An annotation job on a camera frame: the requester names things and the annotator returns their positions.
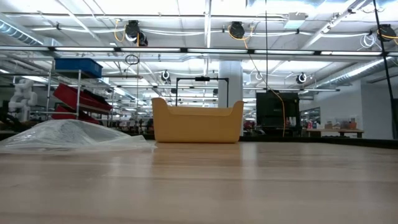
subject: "white column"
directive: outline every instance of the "white column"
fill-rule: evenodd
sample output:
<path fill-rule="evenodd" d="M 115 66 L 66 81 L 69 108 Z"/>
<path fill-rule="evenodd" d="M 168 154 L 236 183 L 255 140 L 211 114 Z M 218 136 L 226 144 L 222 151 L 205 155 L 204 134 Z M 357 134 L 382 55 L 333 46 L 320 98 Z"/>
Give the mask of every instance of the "white column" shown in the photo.
<path fill-rule="evenodd" d="M 242 61 L 220 61 L 218 78 L 229 78 L 228 107 L 243 99 L 243 68 Z M 218 107 L 226 107 L 227 83 L 218 81 Z"/>

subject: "plastic bag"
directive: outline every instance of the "plastic bag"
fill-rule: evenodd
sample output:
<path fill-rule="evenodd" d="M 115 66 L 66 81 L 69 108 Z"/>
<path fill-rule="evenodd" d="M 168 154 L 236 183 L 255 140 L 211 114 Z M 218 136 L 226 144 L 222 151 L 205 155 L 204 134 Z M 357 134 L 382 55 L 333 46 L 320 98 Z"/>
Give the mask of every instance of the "plastic bag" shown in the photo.
<path fill-rule="evenodd" d="M 154 149 L 143 136 L 75 119 L 55 119 L 0 142 L 0 152 L 98 152 Z"/>

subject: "white robot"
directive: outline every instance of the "white robot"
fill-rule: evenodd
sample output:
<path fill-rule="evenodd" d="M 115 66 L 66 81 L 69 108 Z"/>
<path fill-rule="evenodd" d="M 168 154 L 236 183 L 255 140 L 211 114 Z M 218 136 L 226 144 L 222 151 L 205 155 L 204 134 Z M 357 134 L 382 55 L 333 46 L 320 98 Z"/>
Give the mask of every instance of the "white robot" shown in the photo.
<path fill-rule="evenodd" d="M 37 94 L 32 91 L 33 80 L 20 80 L 18 84 L 15 84 L 14 96 L 11 97 L 8 103 L 8 108 L 10 112 L 16 111 L 18 108 L 21 109 L 21 114 L 18 117 L 19 121 L 28 121 L 30 106 L 35 106 L 37 104 Z"/>

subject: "yellow cord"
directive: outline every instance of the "yellow cord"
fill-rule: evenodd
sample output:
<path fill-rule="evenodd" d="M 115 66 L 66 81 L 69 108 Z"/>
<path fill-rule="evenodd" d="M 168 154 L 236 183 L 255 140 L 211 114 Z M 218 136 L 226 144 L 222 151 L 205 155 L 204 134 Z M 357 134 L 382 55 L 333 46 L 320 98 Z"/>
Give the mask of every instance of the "yellow cord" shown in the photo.
<path fill-rule="evenodd" d="M 243 40 L 243 42 L 244 42 L 244 46 L 245 46 L 246 49 L 247 49 L 247 48 L 248 48 L 248 45 L 247 45 L 247 43 L 246 43 L 246 39 Z M 260 73 L 260 71 L 257 69 L 256 64 L 254 63 L 253 58 L 251 58 L 251 55 L 250 55 L 250 54 L 249 54 L 249 56 L 250 56 L 251 62 L 253 63 L 254 67 L 256 68 L 257 72 Z M 284 119 L 284 131 L 283 131 L 283 133 L 282 133 L 282 137 L 284 138 L 284 137 L 285 137 L 285 130 L 286 130 L 285 103 L 284 103 L 282 97 L 280 97 L 279 94 L 277 94 L 276 92 L 274 92 L 274 91 L 269 87 L 269 85 L 268 85 L 267 82 L 264 80 L 264 78 L 262 77 L 262 75 L 261 75 L 261 79 L 262 79 L 262 81 L 266 84 L 266 86 L 268 87 L 268 89 L 270 89 L 270 91 L 273 92 L 273 94 L 275 94 L 275 96 L 277 96 L 277 97 L 280 99 L 280 101 L 282 102 L 282 114 L 283 114 L 283 119 Z"/>
<path fill-rule="evenodd" d="M 398 37 L 393 37 L 393 36 L 384 35 L 384 34 L 381 34 L 381 36 L 385 37 L 385 38 L 393 39 L 394 42 L 398 45 L 398 41 L 397 41 Z"/>
<path fill-rule="evenodd" d="M 114 38 L 119 41 L 119 42 L 123 42 L 124 41 L 124 36 L 126 35 L 126 25 L 124 25 L 124 29 L 123 29 L 123 38 L 121 40 L 119 40 L 118 36 L 116 35 L 116 29 L 118 28 L 118 23 L 119 21 L 116 21 L 116 26 L 114 28 Z"/>

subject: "wooden table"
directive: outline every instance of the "wooden table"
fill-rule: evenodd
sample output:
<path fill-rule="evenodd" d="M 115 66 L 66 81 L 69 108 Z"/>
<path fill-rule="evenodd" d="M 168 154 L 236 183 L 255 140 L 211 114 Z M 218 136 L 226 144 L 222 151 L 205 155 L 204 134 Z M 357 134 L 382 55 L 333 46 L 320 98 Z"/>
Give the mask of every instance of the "wooden table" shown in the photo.
<path fill-rule="evenodd" d="M 362 138 L 362 133 L 364 133 L 360 129 L 303 129 L 303 131 L 308 133 L 309 137 L 311 137 L 311 133 L 318 133 L 317 136 L 320 136 L 322 132 L 333 132 L 340 133 L 340 136 L 344 136 L 345 133 L 356 133 L 357 138 Z"/>
<path fill-rule="evenodd" d="M 398 223 L 398 150 L 158 144 L 0 154 L 0 223 Z"/>

